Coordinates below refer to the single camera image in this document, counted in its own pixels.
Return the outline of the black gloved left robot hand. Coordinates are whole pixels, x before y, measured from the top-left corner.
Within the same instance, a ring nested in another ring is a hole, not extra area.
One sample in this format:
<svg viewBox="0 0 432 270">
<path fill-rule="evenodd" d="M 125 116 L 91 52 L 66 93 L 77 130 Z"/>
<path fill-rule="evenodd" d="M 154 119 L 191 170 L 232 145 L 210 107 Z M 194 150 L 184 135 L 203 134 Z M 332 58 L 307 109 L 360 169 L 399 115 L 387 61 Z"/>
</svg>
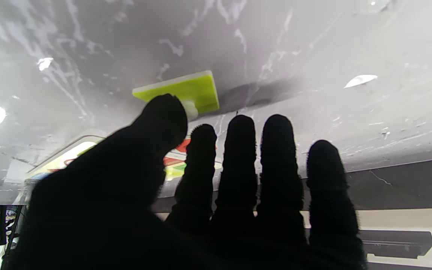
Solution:
<svg viewBox="0 0 432 270">
<path fill-rule="evenodd" d="M 235 116 L 213 200 L 216 133 L 198 126 L 165 220 L 152 210 L 166 178 L 163 159 L 188 131 L 171 94 L 31 193 L 7 270 L 365 270 L 359 224 L 338 149 L 319 140 L 307 155 L 310 236 L 301 211 L 293 126 L 265 122 L 261 176 L 252 118 Z"/>
</svg>

